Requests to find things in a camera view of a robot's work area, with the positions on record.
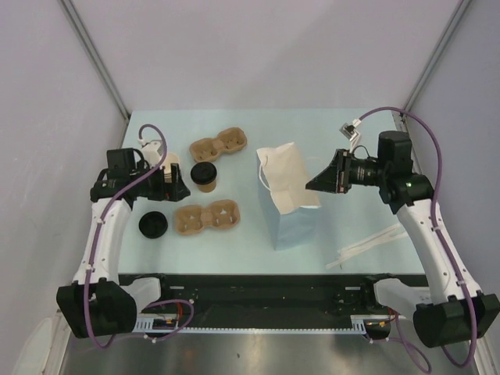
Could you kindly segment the brown paper coffee cup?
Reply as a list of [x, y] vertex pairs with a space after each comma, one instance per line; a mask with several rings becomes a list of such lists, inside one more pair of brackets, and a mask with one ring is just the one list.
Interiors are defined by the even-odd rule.
[[209, 193], [216, 188], [216, 180], [212, 180], [207, 184], [196, 184], [197, 188], [203, 193]]

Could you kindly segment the black plastic cup lid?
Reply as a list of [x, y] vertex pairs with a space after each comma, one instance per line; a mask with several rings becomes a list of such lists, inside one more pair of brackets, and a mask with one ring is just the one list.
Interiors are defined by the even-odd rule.
[[217, 169], [211, 162], [198, 162], [190, 172], [192, 181], [197, 185], [207, 185], [217, 178]]

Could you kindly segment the stack of paper cups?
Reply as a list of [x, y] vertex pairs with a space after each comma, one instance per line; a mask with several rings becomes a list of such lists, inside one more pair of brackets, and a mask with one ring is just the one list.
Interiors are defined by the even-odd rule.
[[179, 156], [174, 153], [174, 152], [168, 152], [167, 156], [162, 164], [163, 167], [163, 173], [164, 173], [164, 180], [166, 183], [170, 183], [172, 181], [172, 165], [173, 164], [179, 164], [180, 163], [180, 158]]

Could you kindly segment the light blue paper bag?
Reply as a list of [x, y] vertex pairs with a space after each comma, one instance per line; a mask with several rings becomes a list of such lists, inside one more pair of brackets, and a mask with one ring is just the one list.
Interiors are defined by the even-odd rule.
[[309, 243], [321, 214], [318, 194], [298, 146], [286, 143], [256, 150], [259, 204], [275, 250]]

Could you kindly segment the brown cardboard cup carrier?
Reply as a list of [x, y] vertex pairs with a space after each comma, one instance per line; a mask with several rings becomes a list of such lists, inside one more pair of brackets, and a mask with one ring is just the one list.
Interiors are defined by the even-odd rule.
[[174, 214], [175, 230], [183, 236], [199, 234], [207, 228], [228, 230], [238, 225], [240, 219], [238, 204], [230, 199], [207, 206], [185, 205]]

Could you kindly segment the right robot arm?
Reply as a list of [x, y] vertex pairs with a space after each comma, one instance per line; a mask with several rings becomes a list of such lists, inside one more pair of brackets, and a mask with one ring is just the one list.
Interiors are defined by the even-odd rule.
[[377, 156], [359, 159], [337, 149], [328, 167], [306, 184], [311, 191], [345, 194], [354, 185], [374, 186], [409, 235], [422, 263], [429, 296], [387, 274], [372, 277], [360, 294], [368, 313], [386, 306], [410, 319], [428, 348], [482, 338], [499, 313], [499, 300], [471, 277], [452, 243], [429, 179], [413, 172], [409, 135], [380, 133]]

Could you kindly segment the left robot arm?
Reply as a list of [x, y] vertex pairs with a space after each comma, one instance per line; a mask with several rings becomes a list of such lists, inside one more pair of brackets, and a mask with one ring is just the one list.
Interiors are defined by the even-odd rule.
[[166, 164], [165, 146], [159, 140], [140, 148], [108, 150], [106, 159], [107, 167], [90, 190], [91, 227], [83, 258], [71, 283], [56, 294], [76, 338], [130, 333], [147, 306], [161, 313], [173, 302], [172, 292], [156, 277], [120, 286], [118, 265], [124, 231], [138, 198], [179, 202], [190, 195], [180, 166]]

